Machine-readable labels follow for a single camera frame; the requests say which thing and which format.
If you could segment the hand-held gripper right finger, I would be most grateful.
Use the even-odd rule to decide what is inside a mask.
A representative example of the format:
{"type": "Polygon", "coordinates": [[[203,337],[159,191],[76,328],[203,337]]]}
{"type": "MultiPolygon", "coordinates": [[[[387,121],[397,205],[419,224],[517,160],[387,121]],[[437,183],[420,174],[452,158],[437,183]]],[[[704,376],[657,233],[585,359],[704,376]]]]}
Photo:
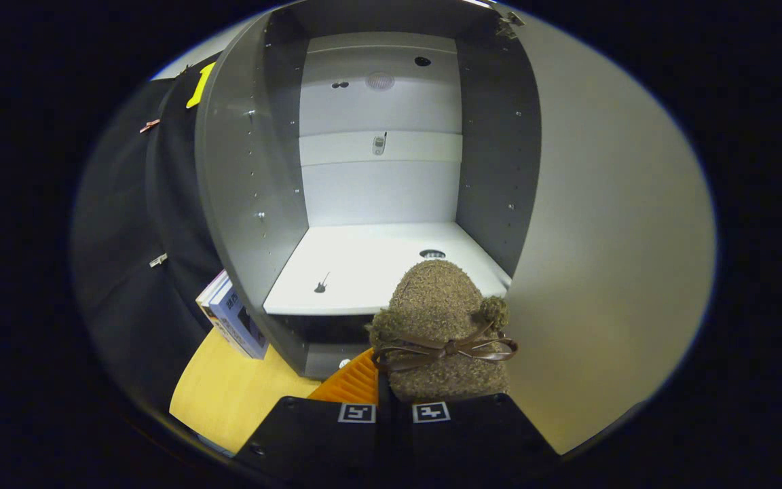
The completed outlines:
{"type": "Polygon", "coordinates": [[[528,487],[561,464],[509,395],[394,408],[391,487],[528,487]]]}

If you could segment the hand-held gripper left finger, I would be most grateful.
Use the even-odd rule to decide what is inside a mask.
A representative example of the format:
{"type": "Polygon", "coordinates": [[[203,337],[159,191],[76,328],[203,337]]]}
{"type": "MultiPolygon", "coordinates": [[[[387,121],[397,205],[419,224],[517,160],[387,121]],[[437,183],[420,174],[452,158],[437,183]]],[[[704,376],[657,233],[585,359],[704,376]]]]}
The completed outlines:
{"type": "Polygon", "coordinates": [[[368,349],[310,396],[281,397],[236,453],[278,487],[367,487],[373,476],[379,380],[368,349]]]}

